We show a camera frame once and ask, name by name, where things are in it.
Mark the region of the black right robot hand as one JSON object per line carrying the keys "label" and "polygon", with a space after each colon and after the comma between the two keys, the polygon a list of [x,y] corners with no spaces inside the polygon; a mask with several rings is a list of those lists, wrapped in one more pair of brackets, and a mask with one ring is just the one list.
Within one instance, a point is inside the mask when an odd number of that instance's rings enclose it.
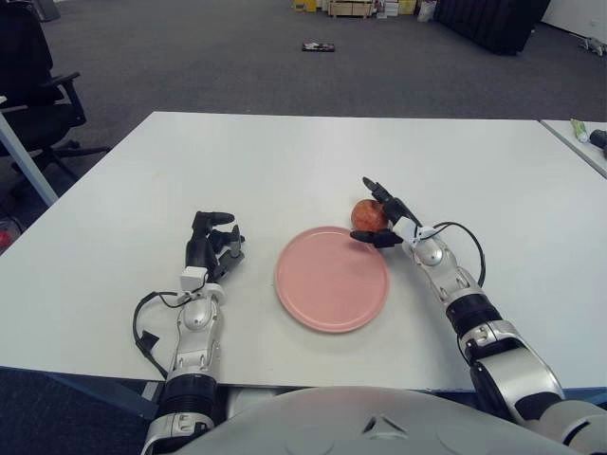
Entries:
{"label": "black right robot hand", "polygon": [[375,248],[394,247],[414,242],[423,227],[409,208],[383,186],[363,176],[362,182],[371,199],[355,204],[351,213],[350,237]]}

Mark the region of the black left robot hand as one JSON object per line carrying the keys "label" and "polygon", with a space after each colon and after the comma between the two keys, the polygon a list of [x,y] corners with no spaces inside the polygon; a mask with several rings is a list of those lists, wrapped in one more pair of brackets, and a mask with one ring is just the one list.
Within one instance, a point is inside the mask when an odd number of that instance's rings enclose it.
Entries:
{"label": "black left robot hand", "polygon": [[231,231],[216,227],[231,224],[235,217],[219,211],[198,211],[192,224],[192,236],[186,245],[185,265],[207,269],[207,282],[219,282],[245,258],[245,237],[235,224]]}

